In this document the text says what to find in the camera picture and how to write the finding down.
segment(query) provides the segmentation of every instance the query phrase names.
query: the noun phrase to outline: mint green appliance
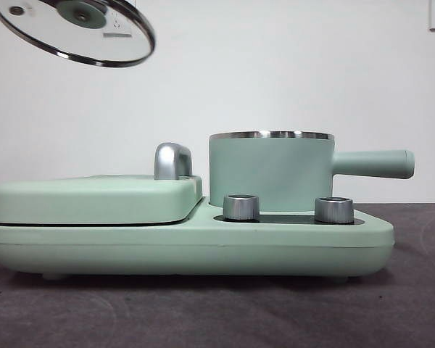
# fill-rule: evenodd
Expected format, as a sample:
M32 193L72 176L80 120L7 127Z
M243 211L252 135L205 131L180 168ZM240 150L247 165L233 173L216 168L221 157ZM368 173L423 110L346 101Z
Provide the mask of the mint green appliance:
M388 157L380 165L372 162L384 175L413 167L409 160ZM236 177L240 170L234 168ZM224 204L233 202L224 209L210 204L200 177L192 175L190 151L173 143L158 146L154 175L5 183L0 185L0 263L48 279L69 274L348 277L380 270L392 252L393 226L353 211L352 205L350 220L346 214L346 220L328 221L339 219L341 211L329 207L322 216L321 201L308 211L248 210L240 203L259 204L251 194L226 194ZM259 200L264 207L265 196ZM337 201L348 203L325 202Z
M124 0L0 0L0 20L44 51L101 67L142 63L156 43ZM333 136L323 133L216 134L209 199L190 151L164 143L151 175L0 185L0 263L48 279L364 276L385 266L393 226L331 197L332 176L409 178L413 170L409 151L334 154Z

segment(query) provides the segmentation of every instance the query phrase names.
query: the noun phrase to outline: stainless steel rim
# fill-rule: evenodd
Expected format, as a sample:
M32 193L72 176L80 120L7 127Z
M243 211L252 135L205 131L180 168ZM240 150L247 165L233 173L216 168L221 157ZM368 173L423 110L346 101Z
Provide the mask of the stainless steel rim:
M300 130L252 130L248 132L219 133L210 136L210 140L240 138L307 138L333 140L334 136L327 133L302 132Z
M29 36L27 33L23 32L19 28L15 27L12 23L10 23L5 17L3 17L0 13L1 22L10 29L13 33L26 40L28 43L33 44L34 46L43 49L51 54L54 54L58 57L65 58L68 60L72 60L74 62L79 62L83 64L96 65L97 67L130 67L132 65L137 65L142 63L145 59L150 57L153 54L154 47L156 45L156 40L154 36L154 31L152 25L149 21L143 16L134 6L129 4L125 0L102 0L104 4L108 7L111 7L126 16L131 20L137 27L145 34L150 44L150 52L140 59L135 60L127 60L124 62L116 61L116 60L100 60L90 57L81 56L79 54L73 54L70 52L62 51L57 47L53 47L47 43L37 40L32 36Z

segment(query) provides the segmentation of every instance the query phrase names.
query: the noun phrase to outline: mint green saucepan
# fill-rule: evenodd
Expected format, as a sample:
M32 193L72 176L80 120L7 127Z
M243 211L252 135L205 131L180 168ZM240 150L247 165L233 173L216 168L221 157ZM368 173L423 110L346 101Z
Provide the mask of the mint green saucepan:
M250 131L210 136L210 204L228 194L252 194L260 209L308 211L332 195L335 174L407 179L408 150L334 152L334 136L301 131Z

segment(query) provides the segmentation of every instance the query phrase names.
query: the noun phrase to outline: gray table surface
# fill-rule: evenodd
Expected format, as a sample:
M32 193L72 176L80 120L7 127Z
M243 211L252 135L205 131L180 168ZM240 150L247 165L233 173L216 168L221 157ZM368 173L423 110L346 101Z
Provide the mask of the gray table surface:
M48 282L0 266L0 347L435 348L435 204L359 204L390 221L385 269L334 283L270 276Z

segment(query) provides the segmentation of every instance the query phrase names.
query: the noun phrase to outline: chrome handle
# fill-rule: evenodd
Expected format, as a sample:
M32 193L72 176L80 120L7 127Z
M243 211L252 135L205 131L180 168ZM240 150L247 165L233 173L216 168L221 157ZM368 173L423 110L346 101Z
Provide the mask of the chrome handle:
M178 180L179 176L191 176L191 153L185 146L162 143L154 155L154 179Z

